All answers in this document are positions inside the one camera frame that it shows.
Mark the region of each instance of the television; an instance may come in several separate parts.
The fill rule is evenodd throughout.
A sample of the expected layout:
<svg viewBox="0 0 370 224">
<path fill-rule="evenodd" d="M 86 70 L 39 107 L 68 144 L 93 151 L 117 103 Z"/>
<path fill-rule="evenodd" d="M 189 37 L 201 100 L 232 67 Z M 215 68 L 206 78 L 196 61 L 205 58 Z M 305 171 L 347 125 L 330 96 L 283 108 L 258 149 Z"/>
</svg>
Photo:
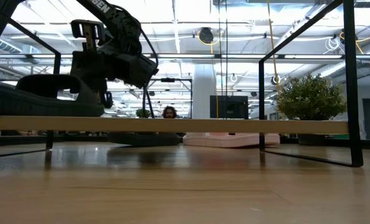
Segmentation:
<svg viewBox="0 0 370 224">
<path fill-rule="evenodd" d="M 210 118 L 248 119 L 249 101 L 247 96 L 210 96 Z"/>
</svg>

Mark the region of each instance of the white column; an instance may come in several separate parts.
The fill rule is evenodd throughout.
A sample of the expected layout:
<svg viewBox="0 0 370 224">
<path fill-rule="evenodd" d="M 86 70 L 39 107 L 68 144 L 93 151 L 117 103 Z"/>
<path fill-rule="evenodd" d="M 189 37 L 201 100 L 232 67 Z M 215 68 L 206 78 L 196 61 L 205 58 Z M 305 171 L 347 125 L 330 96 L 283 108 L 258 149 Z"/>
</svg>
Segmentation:
<svg viewBox="0 0 370 224">
<path fill-rule="evenodd" d="M 212 64 L 195 65 L 192 91 L 192 118 L 210 118 L 210 96 L 216 95 L 216 75 Z"/>
</svg>

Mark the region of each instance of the green plant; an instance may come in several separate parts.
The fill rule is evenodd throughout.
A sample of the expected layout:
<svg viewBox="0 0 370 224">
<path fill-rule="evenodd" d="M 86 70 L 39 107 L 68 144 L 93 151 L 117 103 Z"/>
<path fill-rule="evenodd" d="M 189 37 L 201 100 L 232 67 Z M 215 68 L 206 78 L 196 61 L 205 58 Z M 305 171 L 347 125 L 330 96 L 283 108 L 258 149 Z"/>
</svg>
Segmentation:
<svg viewBox="0 0 370 224">
<path fill-rule="evenodd" d="M 150 111 L 149 110 L 144 110 L 144 109 L 138 109 L 138 110 L 136 110 L 136 116 L 139 117 L 139 118 L 149 118 Z"/>
<path fill-rule="evenodd" d="M 280 91 L 277 110 L 289 119 L 327 120 L 347 111 L 342 87 L 326 78 L 291 78 Z"/>
</svg>

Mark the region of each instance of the potted plant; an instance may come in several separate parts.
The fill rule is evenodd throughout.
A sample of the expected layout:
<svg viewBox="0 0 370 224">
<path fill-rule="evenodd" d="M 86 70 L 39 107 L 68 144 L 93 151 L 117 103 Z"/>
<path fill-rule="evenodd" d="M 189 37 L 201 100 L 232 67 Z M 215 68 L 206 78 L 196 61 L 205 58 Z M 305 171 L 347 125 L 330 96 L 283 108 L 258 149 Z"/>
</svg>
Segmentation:
<svg viewBox="0 0 370 224">
<path fill-rule="evenodd" d="M 324 121 L 347 111 L 341 86 L 334 86 L 327 78 L 308 74 L 291 78 L 281 87 L 277 110 L 289 119 Z M 298 134 L 299 144 L 325 143 L 324 135 Z"/>
<path fill-rule="evenodd" d="M 138 109 L 138 110 L 136 110 L 136 116 L 139 117 L 139 118 L 149 118 L 150 111 L 149 110 L 144 110 L 144 109 Z"/>
</svg>

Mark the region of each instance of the wooden floor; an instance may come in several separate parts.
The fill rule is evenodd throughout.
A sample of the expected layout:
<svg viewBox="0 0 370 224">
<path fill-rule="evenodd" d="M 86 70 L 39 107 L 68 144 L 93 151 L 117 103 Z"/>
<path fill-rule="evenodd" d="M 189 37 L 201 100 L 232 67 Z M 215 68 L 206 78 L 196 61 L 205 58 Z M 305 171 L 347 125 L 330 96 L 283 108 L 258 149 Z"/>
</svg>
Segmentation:
<svg viewBox="0 0 370 224">
<path fill-rule="evenodd" d="M 274 150 L 349 161 L 343 148 Z M 366 224 L 370 150 L 364 158 L 364 167 L 348 168 L 257 148 L 59 143 L 0 157 L 0 223 Z"/>
</svg>

